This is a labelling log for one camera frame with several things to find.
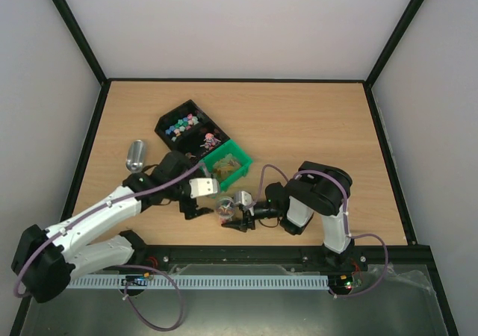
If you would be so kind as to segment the green bin with gummies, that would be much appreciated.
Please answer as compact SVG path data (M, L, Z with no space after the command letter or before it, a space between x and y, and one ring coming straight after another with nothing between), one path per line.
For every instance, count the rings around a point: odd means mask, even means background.
M235 141L228 140L207 154L202 162L220 183L220 190L226 192L239 178L247 175L252 159Z

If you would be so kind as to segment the metal scoop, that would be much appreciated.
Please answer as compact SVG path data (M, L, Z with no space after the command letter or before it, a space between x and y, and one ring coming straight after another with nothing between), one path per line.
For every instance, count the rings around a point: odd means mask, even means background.
M146 156L146 144L142 140L135 140L131 143L126 156L125 166L131 172L140 172L144 167Z

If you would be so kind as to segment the black bin with star candies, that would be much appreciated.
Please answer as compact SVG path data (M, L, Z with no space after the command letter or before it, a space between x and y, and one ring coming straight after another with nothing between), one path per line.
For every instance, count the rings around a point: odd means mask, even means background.
M154 132L169 149L178 150L183 140L210 121L209 116L190 99L161 116Z

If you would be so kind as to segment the black bin with lollipop candies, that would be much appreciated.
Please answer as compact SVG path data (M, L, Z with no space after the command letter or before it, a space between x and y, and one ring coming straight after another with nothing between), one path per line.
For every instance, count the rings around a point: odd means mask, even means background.
M177 150L195 164L229 140L229 136L214 122L200 122L182 133L176 140Z

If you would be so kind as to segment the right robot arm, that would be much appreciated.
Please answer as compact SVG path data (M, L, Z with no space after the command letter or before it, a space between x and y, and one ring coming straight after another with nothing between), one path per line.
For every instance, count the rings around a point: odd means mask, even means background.
M224 222L222 227L241 232L255 229L265 219L276 219L289 234L301 235L315 214L323 226L322 262L342 270L352 260L354 246L348 223L348 199L353 180L340 168L305 161L285 184L259 185L258 195L239 191L233 206L242 212L240 219Z

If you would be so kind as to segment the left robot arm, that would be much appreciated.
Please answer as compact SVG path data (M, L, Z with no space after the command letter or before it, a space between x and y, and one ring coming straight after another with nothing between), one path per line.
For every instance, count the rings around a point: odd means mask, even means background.
M26 228L11 264L16 274L13 295L48 302L81 276L127 264L137 257L134 246L142 241L135 233L123 232L101 243L94 240L164 200L177 202L186 220L209 214L212 210L199 207L197 198L219 191L220 183L205 163L193 164L181 152L168 152L160 163L133 172L104 199L75 216L47 228L37 224Z

